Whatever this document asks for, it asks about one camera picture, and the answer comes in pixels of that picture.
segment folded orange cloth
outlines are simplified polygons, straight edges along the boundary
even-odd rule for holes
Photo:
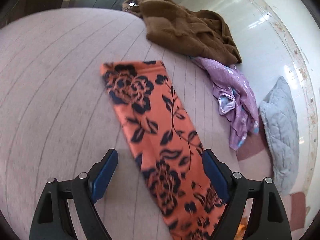
[[[108,63],[100,72],[172,237],[208,239],[225,205],[204,174],[204,149],[162,61]]]
[[[225,66],[242,63],[228,25],[215,12],[192,12],[172,0],[126,0],[122,10],[142,18],[147,39],[167,49]]]

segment pile of clothes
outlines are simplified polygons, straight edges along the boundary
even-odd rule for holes
[[[229,27],[219,14],[208,10],[192,12],[172,0],[126,0],[123,11],[143,19],[147,39],[190,56],[209,73],[219,113],[230,121],[232,149],[243,144],[249,131],[259,131],[254,94],[248,80],[234,66],[242,60]]]

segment clothing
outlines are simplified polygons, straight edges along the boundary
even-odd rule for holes
[[[219,114],[231,122],[229,146],[237,150],[248,131],[259,132],[258,108],[248,80],[234,65],[230,68],[202,57],[192,58],[192,61],[209,73],[213,95],[219,101]]]
[[[242,62],[228,25],[215,12],[191,12],[172,0],[126,0],[122,8],[143,18],[147,39],[162,47],[223,65]]]
[[[208,239],[225,204],[204,173],[203,146],[162,61],[103,64],[100,72],[172,237]]]

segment blue gripper pad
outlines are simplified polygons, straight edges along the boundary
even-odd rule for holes
[[[96,179],[92,183],[92,192],[90,199],[93,203],[96,203],[98,199],[101,199],[108,187],[111,177],[118,164],[118,153],[116,150],[110,154],[106,163],[97,174]]]
[[[210,179],[210,182],[213,185],[214,189],[216,190],[218,197],[224,203],[227,203],[230,199],[227,181],[224,179],[218,166],[213,161],[213,159],[211,158],[211,156],[207,151],[204,151],[202,153],[202,164],[203,164],[204,172],[207,175],[207,177]]]

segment orange object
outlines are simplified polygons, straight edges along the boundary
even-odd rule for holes
[[[172,237],[208,239],[225,205],[204,174],[203,146],[163,62],[103,64],[100,73]]]

